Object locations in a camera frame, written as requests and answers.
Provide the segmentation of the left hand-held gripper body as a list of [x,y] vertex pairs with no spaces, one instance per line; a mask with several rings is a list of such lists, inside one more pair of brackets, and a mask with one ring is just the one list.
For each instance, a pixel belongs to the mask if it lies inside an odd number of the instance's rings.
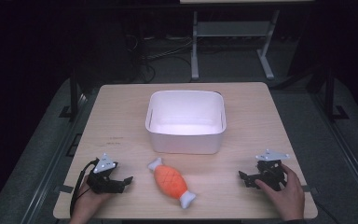
[[97,194],[116,193],[117,183],[110,178],[110,175],[116,168],[117,162],[104,153],[98,159],[95,167],[90,171],[87,184]]

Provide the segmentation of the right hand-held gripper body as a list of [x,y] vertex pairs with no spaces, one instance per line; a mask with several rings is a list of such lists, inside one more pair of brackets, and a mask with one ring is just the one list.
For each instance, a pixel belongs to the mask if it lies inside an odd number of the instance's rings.
[[259,179],[274,190],[280,191],[281,185],[286,185],[282,160],[290,158],[288,154],[266,149],[261,155],[256,155]]

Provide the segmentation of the orange plush meat toy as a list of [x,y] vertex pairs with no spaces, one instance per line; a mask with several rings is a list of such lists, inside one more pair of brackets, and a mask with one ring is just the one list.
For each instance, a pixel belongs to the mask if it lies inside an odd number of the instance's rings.
[[188,190],[186,181],[173,167],[165,165],[162,158],[156,158],[147,165],[154,174],[159,189],[180,202],[183,209],[187,209],[196,199],[196,195]]

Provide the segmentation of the white plastic bin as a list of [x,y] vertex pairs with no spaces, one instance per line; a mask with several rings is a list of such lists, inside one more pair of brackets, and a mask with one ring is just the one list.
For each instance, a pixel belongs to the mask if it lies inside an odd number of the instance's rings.
[[156,152],[215,154],[227,128],[224,98],[216,91],[157,91],[145,128]]

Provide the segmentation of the person's left hand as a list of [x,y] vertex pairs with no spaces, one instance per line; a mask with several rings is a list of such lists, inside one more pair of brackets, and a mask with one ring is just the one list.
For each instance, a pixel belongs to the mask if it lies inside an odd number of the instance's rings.
[[79,189],[79,196],[76,197],[69,224],[87,224],[100,207],[113,197],[112,193],[95,193],[88,185],[87,180],[88,176],[86,175]]

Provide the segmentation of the person's right hand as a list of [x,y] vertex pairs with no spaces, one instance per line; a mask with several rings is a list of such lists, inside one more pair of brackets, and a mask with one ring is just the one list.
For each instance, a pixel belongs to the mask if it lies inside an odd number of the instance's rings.
[[296,173],[284,164],[282,164],[282,168],[287,177],[284,189],[276,191],[259,179],[255,183],[275,205],[281,220],[285,222],[303,220],[305,209],[304,190]]

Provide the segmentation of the aluminium floor rail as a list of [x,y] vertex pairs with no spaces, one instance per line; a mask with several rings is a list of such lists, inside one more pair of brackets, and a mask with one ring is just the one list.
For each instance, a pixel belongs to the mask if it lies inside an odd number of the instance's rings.
[[59,194],[54,188],[62,186],[72,161],[66,153],[71,151],[72,142],[83,129],[77,118],[71,118],[71,102],[72,98],[64,94],[53,99],[26,148],[23,165],[30,171],[27,179],[35,187],[21,215],[21,224],[35,224],[43,207],[48,209],[48,218],[53,218],[52,210]]
[[318,109],[321,117],[324,120],[325,125],[329,129],[330,133],[334,136],[336,140],[342,157],[344,158],[345,162],[348,164],[349,169],[352,172],[352,175],[358,185],[358,160],[356,159],[355,155],[353,154],[351,147],[348,141],[344,138],[341,130],[337,126],[337,119],[342,118],[343,115],[328,115],[324,109],[324,103],[320,96],[312,94],[310,96],[312,102],[315,104],[316,108]]

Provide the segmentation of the black metal post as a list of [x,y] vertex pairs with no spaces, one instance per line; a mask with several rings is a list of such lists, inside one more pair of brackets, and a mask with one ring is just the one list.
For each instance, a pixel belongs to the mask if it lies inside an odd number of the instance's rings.
[[70,104],[66,105],[61,113],[60,118],[68,118],[70,122],[74,121],[78,113],[78,86],[76,80],[76,71],[73,70],[70,78]]
[[337,119],[348,119],[349,116],[341,105],[334,103],[335,99],[335,77],[329,68],[325,74],[324,88],[324,113],[331,122]]

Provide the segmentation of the grey metal table frame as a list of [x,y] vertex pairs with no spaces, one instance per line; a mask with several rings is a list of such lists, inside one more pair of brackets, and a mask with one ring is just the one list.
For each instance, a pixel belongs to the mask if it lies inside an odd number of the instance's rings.
[[275,10],[269,21],[199,21],[198,12],[195,11],[192,24],[191,78],[200,78],[198,40],[201,37],[264,37],[265,43],[256,53],[266,78],[274,79],[267,53],[279,15],[280,11]]

